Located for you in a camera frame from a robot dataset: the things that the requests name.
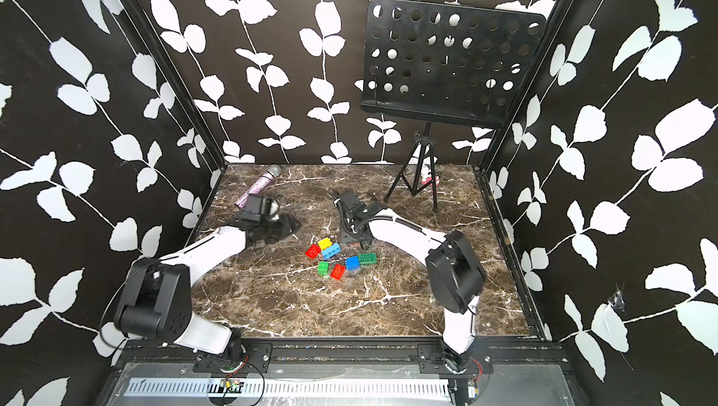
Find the dark green long lego brick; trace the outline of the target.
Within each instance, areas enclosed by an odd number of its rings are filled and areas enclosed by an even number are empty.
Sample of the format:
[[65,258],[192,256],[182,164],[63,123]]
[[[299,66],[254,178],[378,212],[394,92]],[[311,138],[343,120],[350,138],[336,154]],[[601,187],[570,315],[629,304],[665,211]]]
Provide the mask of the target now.
[[361,267],[373,266],[378,262],[376,253],[366,253],[357,256],[358,262]]

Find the bright green square lego brick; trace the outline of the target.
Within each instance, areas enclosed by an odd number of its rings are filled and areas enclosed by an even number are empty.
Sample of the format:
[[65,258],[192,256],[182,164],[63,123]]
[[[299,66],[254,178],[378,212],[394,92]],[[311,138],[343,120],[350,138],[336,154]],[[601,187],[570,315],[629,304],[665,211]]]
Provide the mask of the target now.
[[317,273],[321,277],[327,277],[329,275],[329,263],[327,261],[320,261],[317,266]]

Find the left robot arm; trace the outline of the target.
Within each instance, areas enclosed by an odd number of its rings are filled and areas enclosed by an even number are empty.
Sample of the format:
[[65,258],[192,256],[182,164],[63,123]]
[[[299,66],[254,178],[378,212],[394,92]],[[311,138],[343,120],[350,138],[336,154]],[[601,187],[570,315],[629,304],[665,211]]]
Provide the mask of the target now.
[[193,312],[192,287],[228,258],[258,243],[278,243],[300,227],[299,219],[282,213],[275,199],[250,195],[229,222],[205,238],[162,258],[134,263],[119,295],[114,326],[124,335],[243,360],[237,331]]

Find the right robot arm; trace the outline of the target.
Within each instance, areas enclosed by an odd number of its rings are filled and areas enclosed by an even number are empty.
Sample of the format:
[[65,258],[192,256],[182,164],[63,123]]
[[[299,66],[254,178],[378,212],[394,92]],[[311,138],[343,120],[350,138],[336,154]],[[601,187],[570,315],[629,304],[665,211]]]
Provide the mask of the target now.
[[352,190],[331,193],[342,243],[368,249],[388,243],[426,267],[435,300],[444,308],[443,351],[461,365],[476,335],[476,309],[487,281],[480,258],[460,230],[441,233],[417,225],[381,202],[366,204]]

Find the light blue long lego brick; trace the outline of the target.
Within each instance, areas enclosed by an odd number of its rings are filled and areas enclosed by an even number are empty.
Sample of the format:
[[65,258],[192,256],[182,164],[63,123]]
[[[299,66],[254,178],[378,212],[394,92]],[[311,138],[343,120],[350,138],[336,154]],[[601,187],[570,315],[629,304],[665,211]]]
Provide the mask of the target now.
[[323,260],[329,260],[330,258],[338,255],[339,253],[340,253],[340,244],[333,243],[329,247],[323,249],[322,257],[323,257]]

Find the yellow lego brick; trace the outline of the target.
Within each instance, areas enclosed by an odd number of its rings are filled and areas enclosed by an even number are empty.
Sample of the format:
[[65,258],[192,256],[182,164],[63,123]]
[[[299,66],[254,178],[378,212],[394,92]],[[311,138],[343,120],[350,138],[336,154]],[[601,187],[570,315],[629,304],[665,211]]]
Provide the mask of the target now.
[[333,243],[332,243],[332,241],[331,241],[330,238],[321,239],[321,240],[318,241],[318,243],[317,243],[317,245],[320,247],[320,249],[321,249],[322,251],[325,250],[325,249],[327,249],[328,247],[330,247],[332,244],[333,244]]

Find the blue square lego brick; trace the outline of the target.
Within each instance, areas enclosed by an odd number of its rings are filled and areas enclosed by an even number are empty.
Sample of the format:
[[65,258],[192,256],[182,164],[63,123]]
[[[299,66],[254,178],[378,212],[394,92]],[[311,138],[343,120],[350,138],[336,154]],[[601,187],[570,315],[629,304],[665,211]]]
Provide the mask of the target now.
[[347,271],[360,270],[361,263],[359,262],[359,258],[357,258],[357,256],[352,256],[351,258],[347,258],[345,260],[345,268]]

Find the red lego brick far left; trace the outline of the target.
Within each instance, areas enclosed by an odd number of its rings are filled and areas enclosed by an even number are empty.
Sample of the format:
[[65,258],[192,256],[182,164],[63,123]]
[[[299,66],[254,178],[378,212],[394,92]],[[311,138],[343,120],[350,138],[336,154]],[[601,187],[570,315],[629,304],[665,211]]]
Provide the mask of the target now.
[[322,249],[317,245],[316,243],[312,244],[309,249],[305,252],[305,255],[310,259],[318,258],[318,256],[321,256]]

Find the purple glitter microphone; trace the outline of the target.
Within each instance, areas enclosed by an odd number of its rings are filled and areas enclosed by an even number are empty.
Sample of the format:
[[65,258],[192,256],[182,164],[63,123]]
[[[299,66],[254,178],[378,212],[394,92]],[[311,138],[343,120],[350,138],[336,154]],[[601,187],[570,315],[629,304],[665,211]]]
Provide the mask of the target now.
[[242,209],[248,201],[250,195],[258,195],[265,188],[269,187],[282,173],[279,165],[270,166],[259,178],[245,190],[245,192],[234,202],[235,206]]

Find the pink object behind stand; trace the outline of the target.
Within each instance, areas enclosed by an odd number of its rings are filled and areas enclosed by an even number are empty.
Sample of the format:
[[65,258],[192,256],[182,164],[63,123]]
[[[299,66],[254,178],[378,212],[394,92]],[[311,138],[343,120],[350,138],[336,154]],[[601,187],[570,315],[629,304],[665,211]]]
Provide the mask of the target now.
[[438,184],[438,183],[439,183],[439,177],[437,177],[437,179],[434,180],[433,177],[427,176],[427,177],[424,178],[424,180],[421,182],[421,185],[431,185],[431,184],[433,184],[433,183]]

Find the black perforated music stand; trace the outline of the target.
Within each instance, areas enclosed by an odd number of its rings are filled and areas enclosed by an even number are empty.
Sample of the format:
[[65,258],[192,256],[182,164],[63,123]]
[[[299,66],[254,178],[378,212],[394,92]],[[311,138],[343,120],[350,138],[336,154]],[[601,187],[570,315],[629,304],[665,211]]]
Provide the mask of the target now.
[[[366,13],[362,109],[424,122],[406,166],[429,165],[437,179],[435,124],[502,129],[518,88],[540,50],[540,13],[418,0],[371,0]],[[411,195],[421,174],[399,172]]]

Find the black mounting rail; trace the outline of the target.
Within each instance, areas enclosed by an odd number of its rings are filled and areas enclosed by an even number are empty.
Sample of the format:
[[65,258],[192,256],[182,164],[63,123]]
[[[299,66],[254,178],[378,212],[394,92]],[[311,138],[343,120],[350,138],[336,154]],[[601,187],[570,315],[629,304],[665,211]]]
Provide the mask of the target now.
[[262,372],[280,364],[409,364],[422,374],[490,374],[502,366],[557,366],[571,372],[560,344],[534,338],[478,338],[467,355],[451,362],[441,338],[243,338],[239,350]]

